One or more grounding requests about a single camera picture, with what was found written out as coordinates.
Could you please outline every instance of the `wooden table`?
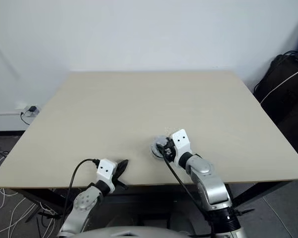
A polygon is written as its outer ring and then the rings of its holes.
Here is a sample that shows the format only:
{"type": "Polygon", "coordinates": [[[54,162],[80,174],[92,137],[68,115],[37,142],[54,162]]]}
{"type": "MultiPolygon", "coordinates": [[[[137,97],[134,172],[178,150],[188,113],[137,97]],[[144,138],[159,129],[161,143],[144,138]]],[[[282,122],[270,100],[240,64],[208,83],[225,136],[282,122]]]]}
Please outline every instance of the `wooden table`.
{"type": "MultiPolygon", "coordinates": [[[[298,154],[232,72],[75,72],[0,167],[0,187],[67,187],[86,158],[129,159],[128,185],[177,184],[150,145],[181,128],[225,183],[298,179],[298,154]]],[[[74,186],[95,174],[83,164],[74,186]]]]}

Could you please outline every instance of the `floor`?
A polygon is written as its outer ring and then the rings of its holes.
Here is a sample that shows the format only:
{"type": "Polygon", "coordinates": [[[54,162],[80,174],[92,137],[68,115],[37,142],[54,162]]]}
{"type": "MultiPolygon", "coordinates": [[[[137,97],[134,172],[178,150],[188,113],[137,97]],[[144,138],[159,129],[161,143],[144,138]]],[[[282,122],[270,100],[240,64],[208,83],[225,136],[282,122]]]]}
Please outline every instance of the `floor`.
{"type": "MultiPolygon", "coordinates": [[[[0,136],[0,148],[2,151],[10,151],[15,143],[18,141],[18,136],[0,136]]],[[[252,184],[232,184],[231,190],[234,196],[240,194],[252,184]]],[[[13,194],[11,190],[6,190],[6,193],[13,194]]],[[[0,194],[0,206],[2,204],[3,195],[0,194]]],[[[0,230],[9,226],[11,213],[15,208],[16,204],[21,201],[22,195],[17,194],[12,197],[5,197],[4,206],[0,209],[0,230]]],[[[294,238],[298,238],[298,181],[291,182],[286,186],[276,190],[275,192],[267,195],[265,197],[269,205],[275,210],[280,219],[284,222],[285,226],[288,228],[289,232],[294,238]]],[[[15,210],[13,221],[16,221],[24,211],[32,203],[29,200],[24,200],[18,208],[15,210]]],[[[244,226],[246,233],[249,238],[289,238],[291,237],[276,214],[272,211],[269,205],[263,200],[258,199],[251,204],[242,205],[239,210],[245,210],[249,208],[255,208],[255,211],[248,213],[239,218],[241,224],[244,226]]],[[[164,204],[150,204],[150,209],[155,208],[157,211],[162,211],[166,209],[164,204]]],[[[186,214],[191,220],[193,227],[197,234],[208,233],[210,228],[204,221],[202,215],[197,211],[195,206],[187,202],[175,202],[172,205],[174,211],[179,211],[186,214]]],[[[94,229],[105,225],[111,218],[118,214],[125,213],[127,211],[133,210],[135,204],[104,204],[100,207],[97,214],[95,214],[91,222],[88,225],[88,229],[94,229]]],[[[41,216],[37,216],[39,222],[39,228],[41,231],[41,236],[45,232],[46,228],[41,224],[41,216]]],[[[36,217],[30,222],[25,223],[25,219],[21,220],[13,231],[13,238],[39,238],[38,225],[36,222],[36,217]]],[[[49,223],[48,220],[43,221],[45,225],[49,223]]],[[[151,226],[161,227],[163,222],[148,223],[151,226]]],[[[55,237],[59,229],[59,224],[55,225],[54,231],[50,237],[55,237]]],[[[5,230],[0,233],[0,238],[6,237],[8,231],[5,230]]]]}

